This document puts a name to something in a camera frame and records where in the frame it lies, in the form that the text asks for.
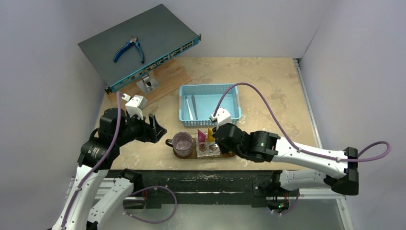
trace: tabletop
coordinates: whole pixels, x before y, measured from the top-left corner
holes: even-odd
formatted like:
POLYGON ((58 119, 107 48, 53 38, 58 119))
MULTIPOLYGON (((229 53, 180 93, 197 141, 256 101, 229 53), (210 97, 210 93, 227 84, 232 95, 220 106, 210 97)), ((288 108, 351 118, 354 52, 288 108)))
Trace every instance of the tabletop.
MULTIPOLYGON (((291 58, 285 57, 177 57, 176 61, 190 75, 191 84, 248 82, 259 89, 278 121, 293 141, 316 146, 309 112, 302 87, 291 58)), ((237 125, 246 132, 265 130, 282 136, 264 102, 248 86, 238 86, 242 117, 237 125)), ((112 107, 105 96, 101 112, 112 107)), ((154 114, 168 133, 156 144, 132 141, 120 148, 112 169, 156 170, 297 170, 301 166, 263 162, 255 163, 238 156, 225 159, 177 158, 165 145, 176 133, 185 131, 194 136, 196 128, 185 128, 179 120, 179 90, 176 90, 143 110, 154 114)))

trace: white wall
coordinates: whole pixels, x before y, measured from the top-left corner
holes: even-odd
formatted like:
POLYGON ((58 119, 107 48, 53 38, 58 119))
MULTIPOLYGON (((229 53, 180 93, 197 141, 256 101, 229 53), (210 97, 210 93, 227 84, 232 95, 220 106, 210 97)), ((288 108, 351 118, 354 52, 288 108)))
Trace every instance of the white wall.
POLYGON ((301 58, 332 0, 86 1, 100 31, 161 3, 202 34, 185 56, 301 58))
POLYGON ((0 1, 2 230, 48 229, 62 210, 102 100, 77 46, 95 33, 79 0, 0 1))
POLYGON ((348 197, 359 230, 406 229, 404 9, 404 0, 335 1, 301 63, 323 147, 392 144, 359 164, 360 194, 348 197))

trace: glass cup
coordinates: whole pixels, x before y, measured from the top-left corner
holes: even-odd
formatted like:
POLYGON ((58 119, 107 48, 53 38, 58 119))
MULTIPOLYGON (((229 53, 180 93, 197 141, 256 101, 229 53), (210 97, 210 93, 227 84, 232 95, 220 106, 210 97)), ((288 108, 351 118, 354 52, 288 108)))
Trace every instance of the glass cup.
POLYGON ((189 133, 186 132, 175 134, 172 139, 167 139, 165 144, 172 147, 181 157, 187 157, 193 151, 193 138, 189 133))

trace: small packet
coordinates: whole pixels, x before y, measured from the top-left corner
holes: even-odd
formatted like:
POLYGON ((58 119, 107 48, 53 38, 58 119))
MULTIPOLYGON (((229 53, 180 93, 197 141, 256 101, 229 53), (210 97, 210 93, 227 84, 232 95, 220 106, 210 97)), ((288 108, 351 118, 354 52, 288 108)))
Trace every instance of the small packet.
POLYGON ((204 142, 206 141, 206 135, 202 131, 197 130, 197 137, 199 141, 199 146, 204 146, 204 142))
POLYGON ((215 141, 215 139, 213 137, 213 131, 211 128, 207 129, 207 141, 209 141, 209 142, 215 141))

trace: wooden board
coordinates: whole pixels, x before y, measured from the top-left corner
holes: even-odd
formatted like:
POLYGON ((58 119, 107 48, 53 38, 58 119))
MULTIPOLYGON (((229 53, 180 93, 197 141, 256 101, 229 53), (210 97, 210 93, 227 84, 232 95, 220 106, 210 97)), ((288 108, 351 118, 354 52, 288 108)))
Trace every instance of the wooden board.
MULTIPOLYGON (((316 146, 306 101, 291 58, 271 57, 177 57, 191 84, 249 82, 255 85, 271 105, 280 124, 293 141, 316 146)), ((257 93, 247 86, 238 87, 242 117, 237 126, 248 133, 265 130, 283 136, 257 93)), ((105 97, 101 115, 111 108, 105 97)), ((183 160, 165 144, 179 132, 195 137, 196 128, 185 128, 179 120, 179 89, 145 108, 143 114, 154 114, 168 133, 156 144, 132 141, 120 147, 112 169, 155 170, 298 170, 304 167, 280 163, 255 163, 238 156, 225 159, 183 160)))
MULTIPOLYGON (((137 86, 137 82, 142 81, 142 79, 139 79, 124 86, 122 89, 120 89, 120 92, 126 93, 130 96, 144 96, 148 100, 146 104, 146 106, 148 106, 165 95, 179 89, 180 86, 186 85, 192 81, 185 69, 173 59, 156 68, 154 70, 154 74, 155 79, 159 83, 159 87, 153 91, 147 94, 142 93, 141 89, 137 86)), ((108 94, 107 97, 109 98, 109 101, 112 103, 113 107, 116 107, 116 93, 108 94)), ((121 108, 125 110, 125 103, 121 104, 121 108)))
POLYGON ((176 156, 177 158, 179 158, 179 159, 208 159, 208 158, 211 158, 211 159, 214 159, 214 158, 216 158, 216 159, 221 159, 221 158, 230 158, 230 157, 234 157, 234 156, 235 156, 234 153, 229 152, 229 153, 227 153, 227 154, 220 154, 220 155, 217 155, 217 156, 207 156, 207 157, 199 157, 199 158, 198 158, 198 157, 197 157, 197 151, 196 151, 196 139, 195 139, 195 138, 193 138, 192 149, 193 149, 193 151, 191 152, 191 154, 189 154, 189 156, 186 156, 186 157, 179 156, 179 155, 175 152, 175 150, 173 150, 173 154, 175 154, 175 156, 176 156))

